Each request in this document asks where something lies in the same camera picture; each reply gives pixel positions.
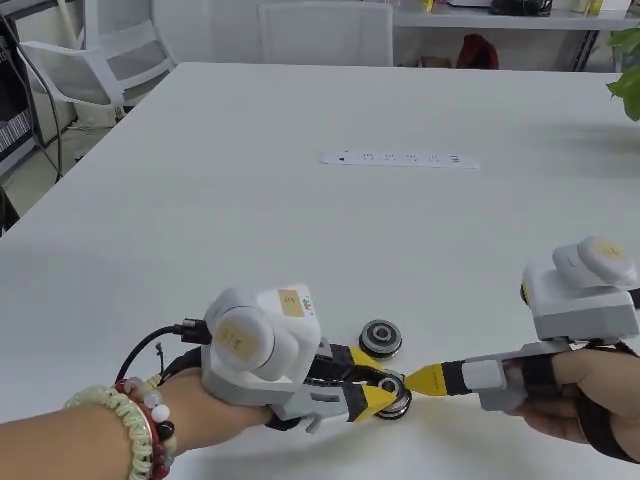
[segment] beaded bracelet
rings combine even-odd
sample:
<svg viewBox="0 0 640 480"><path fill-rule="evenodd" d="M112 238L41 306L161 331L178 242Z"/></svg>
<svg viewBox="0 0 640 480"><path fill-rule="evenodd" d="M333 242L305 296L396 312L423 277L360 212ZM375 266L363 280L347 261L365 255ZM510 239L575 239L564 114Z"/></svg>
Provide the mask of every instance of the beaded bracelet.
<svg viewBox="0 0 640 480"><path fill-rule="evenodd" d="M129 395L129 398L137 403L147 421L152 425L152 450L153 467L151 478L162 480L173 465L178 439L175 435L175 426L169 421L171 411L162 403L162 394L156 390L157 382L154 378L143 382L137 377L118 382L115 386L118 392Z"/></svg>
<svg viewBox="0 0 640 480"><path fill-rule="evenodd" d="M131 471L128 480L147 480L152 472L152 423L149 422L138 404L115 388L89 387L73 396L65 408L80 405L103 405L113 410L129 428L131 439Z"/></svg>

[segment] metal ring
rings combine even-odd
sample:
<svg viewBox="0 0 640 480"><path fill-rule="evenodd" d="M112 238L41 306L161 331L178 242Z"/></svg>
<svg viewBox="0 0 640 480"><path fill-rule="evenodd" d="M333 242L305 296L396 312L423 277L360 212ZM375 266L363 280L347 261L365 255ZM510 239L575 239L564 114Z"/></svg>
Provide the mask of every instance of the metal ring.
<svg viewBox="0 0 640 480"><path fill-rule="evenodd" d="M411 391L404 386L404 375L387 370L387 376L378 382L378 387L396 394L396 401L376 416L384 420L398 420L409 410L413 399Z"/></svg>
<svg viewBox="0 0 640 480"><path fill-rule="evenodd" d="M374 358L389 358L400 350L400 329L387 320L372 320L360 334L360 348Z"/></svg>

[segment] green plant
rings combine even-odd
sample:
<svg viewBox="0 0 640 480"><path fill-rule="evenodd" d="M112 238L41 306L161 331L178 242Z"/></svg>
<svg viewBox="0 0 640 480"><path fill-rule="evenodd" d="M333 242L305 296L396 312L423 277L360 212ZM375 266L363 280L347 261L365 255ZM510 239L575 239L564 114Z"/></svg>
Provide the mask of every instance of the green plant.
<svg viewBox="0 0 640 480"><path fill-rule="evenodd" d="M628 28L611 35L609 45L617 55L640 54L640 28ZM624 71L620 78L607 87L611 95L622 99L624 112L634 122L640 120L640 65Z"/></svg>

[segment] human arm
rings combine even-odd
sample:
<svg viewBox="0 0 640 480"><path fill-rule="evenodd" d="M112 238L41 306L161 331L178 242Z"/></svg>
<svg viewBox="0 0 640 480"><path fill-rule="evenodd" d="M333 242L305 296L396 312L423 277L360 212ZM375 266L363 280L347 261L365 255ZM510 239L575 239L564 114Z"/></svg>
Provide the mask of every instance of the human arm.
<svg viewBox="0 0 640 480"><path fill-rule="evenodd" d="M266 408L227 405L208 395L199 370L159 388L171 409L178 453L216 445L269 421ZM0 478L124 480L131 465L127 428L106 407L83 405L0 425Z"/></svg>
<svg viewBox="0 0 640 480"><path fill-rule="evenodd" d="M580 428L575 398L584 393L611 412L611 428L620 447L640 462L640 359L632 355L578 350L553 357L563 398L527 401L514 415L533 429L578 443L587 443Z"/></svg>

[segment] red object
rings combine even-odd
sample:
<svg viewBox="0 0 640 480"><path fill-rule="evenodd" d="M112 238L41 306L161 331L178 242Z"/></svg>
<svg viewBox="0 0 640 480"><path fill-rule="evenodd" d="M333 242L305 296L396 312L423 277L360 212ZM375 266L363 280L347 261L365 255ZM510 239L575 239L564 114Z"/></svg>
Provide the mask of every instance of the red object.
<svg viewBox="0 0 640 480"><path fill-rule="evenodd" d="M153 480L162 480L167 475L169 475L169 467L165 466L164 464L156 465L153 468L153 475L151 478L153 478Z"/></svg>
<svg viewBox="0 0 640 480"><path fill-rule="evenodd" d="M125 393L124 391L124 380L119 381L115 384L114 388L118 391L118 393ZM143 401L138 400L133 397L132 394L135 389L131 390L131 393L128 395L130 400L134 401L136 405L140 408L140 411L147 419L147 423L149 423L149 427L151 428L151 448L152 448L152 463L153 463L153 472L151 475L151 480L162 480L167 475L169 475L169 467L167 467L164 462L166 461L165 457L165 448L162 442L160 441L160 437L158 436L158 429L156 427L156 423L153 421L151 417L151 410L144 404Z"/></svg>
<svg viewBox="0 0 640 480"><path fill-rule="evenodd" d="M456 68L498 70L498 52L482 35L467 35L464 37Z"/></svg>
<svg viewBox="0 0 640 480"><path fill-rule="evenodd" d="M164 445L161 443L153 444L153 458L164 456L165 453Z"/></svg>

